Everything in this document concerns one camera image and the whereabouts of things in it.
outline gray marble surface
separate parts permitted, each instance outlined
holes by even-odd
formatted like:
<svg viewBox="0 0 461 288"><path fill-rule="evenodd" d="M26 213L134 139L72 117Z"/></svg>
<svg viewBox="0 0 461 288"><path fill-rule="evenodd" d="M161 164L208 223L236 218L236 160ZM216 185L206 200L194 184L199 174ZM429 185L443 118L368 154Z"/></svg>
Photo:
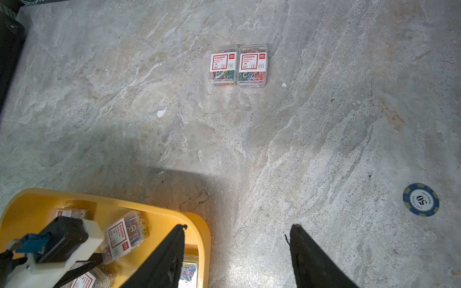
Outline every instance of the gray marble surface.
<svg viewBox="0 0 461 288"><path fill-rule="evenodd" d="M461 287L460 15L456 0L23 7L1 207L41 187L195 212L214 288L295 287L293 223L361 287ZM268 44L265 88L210 84L211 47L230 43ZM406 209L413 182L436 215Z"/></svg>

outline poker chip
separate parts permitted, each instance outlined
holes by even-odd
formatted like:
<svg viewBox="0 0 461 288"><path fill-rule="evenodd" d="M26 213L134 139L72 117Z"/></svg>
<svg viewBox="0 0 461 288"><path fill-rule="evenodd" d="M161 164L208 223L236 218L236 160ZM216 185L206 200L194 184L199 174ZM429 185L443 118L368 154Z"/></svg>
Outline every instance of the poker chip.
<svg viewBox="0 0 461 288"><path fill-rule="evenodd" d="M438 211L437 194L421 183L410 184L405 188L403 202L408 210L422 217L432 216Z"/></svg>

